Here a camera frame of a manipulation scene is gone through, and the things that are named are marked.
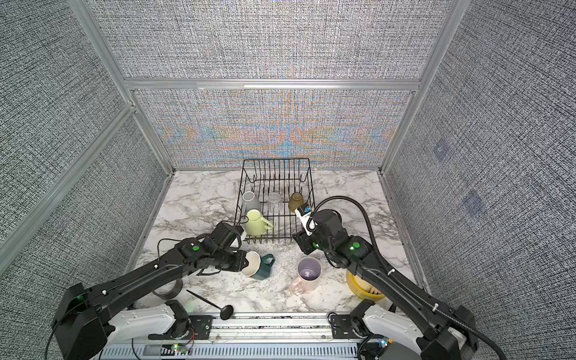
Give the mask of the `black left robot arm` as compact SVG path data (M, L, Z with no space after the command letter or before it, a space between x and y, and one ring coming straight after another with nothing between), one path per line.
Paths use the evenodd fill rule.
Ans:
M64 359L90 359L106 345L113 333L112 318L156 289L201 269L213 267L240 272L248 265L247 252L233 249L243 229L225 221L208 234L177 241L157 259L114 280L64 291L50 324Z

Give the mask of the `dark green mug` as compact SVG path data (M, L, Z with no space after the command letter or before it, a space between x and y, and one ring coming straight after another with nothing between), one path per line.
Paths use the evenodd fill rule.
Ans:
M271 253L260 256L255 251L246 254L247 265L241 270L241 273L247 278L253 278L259 281L265 280L271 276L272 267L275 264L275 256Z

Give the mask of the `white ceramic mug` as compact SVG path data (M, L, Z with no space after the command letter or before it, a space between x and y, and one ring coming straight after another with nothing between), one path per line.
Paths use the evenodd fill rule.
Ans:
M251 210L257 210L259 212L261 211L262 206L259 197L256 193L254 193L251 190L248 190L243 193L243 195L241 196L241 202L242 202L241 207L242 215L247 215Z

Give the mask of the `light green mug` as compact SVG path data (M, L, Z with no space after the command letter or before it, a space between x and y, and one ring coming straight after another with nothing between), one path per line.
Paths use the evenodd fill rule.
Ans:
M273 224L264 218L263 214L257 209L248 211L246 218L245 229L249 236L262 236L269 230L274 229Z

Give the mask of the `clear glass cup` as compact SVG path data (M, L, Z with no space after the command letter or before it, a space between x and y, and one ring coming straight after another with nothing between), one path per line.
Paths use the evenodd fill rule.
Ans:
M279 214L282 206L282 197L277 192L268 195L268 211L272 214Z

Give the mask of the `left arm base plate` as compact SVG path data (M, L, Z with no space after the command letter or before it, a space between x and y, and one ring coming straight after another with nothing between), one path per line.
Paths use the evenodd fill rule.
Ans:
M208 340L213 316L191 316L177 300L169 300L161 307L169 325L162 325L148 335L149 340Z

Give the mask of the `amber glass cup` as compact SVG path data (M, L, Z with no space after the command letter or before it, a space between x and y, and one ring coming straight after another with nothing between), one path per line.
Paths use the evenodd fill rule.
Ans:
M303 206L304 204L306 204L306 200L303 196L302 193L300 192L295 192L293 194L290 195L289 198L289 210L292 213L295 213L296 210L300 207Z

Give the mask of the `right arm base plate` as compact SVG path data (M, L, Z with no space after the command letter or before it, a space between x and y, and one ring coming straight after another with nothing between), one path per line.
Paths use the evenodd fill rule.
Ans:
M337 340L364 339L373 334L360 316L331 312L327 320L332 337Z

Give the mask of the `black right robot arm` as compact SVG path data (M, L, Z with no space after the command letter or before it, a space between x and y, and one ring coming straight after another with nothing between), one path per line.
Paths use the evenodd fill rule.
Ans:
M407 343L422 359L471 359L479 342L505 359L503 350L476 329L473 314L465 307L453 308L408 280L384 259L374 231L369 240L350 235L339 213L307 203L295 210L303 229L293 239L304 254L322 251L328 263L346 269L379 290L412 320L420 333Z

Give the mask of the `pink purple mug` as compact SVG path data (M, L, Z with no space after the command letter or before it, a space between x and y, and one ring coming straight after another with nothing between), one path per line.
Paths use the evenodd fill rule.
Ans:
M322 266L318 259L306 256L297 265L298 276L289 285L293 293L305 293L314 290L320 281Z

